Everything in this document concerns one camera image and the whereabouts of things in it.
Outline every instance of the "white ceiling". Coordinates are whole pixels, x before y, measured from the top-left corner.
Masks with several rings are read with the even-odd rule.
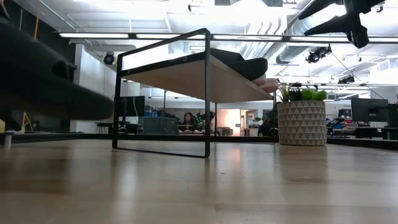
[[[202,1],[151,1],[151,0],[41,0],[39,15],[46,23],[62,32],[173,32],[185,33],[203,27],[218,34],[281,34],[299,11],[310,0],[298,0],[296,7],[270,8],[260,0],[241,0],[232,6],[214,6],[214,0]],[[36,14],[36,1],[15,0],[22,7]],[[381,13],[376,8],[361,15],[363,25],[368,28],[369,35],[397,35],[398,1],[386,0],[386,6]],[[99,40],[91,41],[92,45],[135,45],[142,47],[150,41],[138,40]],[[251,56],[261,55],[271,46],[265,43],[244,42],[212,42],[212,47],[242,52],[246,46],[250,47]],[[398,46],[369,45],[356,49],[349,44],[331,45],[333,53],[348,68],[367,68],[358,70],[357,74],[369,75],[366,65],[369,61],[381,57],[398,57]],[[346,69],[334,56],[329,55],[316,64],[309,65],[305,61],[308,52],[295,58],[292,64],[299,66],[281,67],[269,65],[268,77],[283,77],[286,82],[306,82],[315,80],[338,81],[338,75]]]

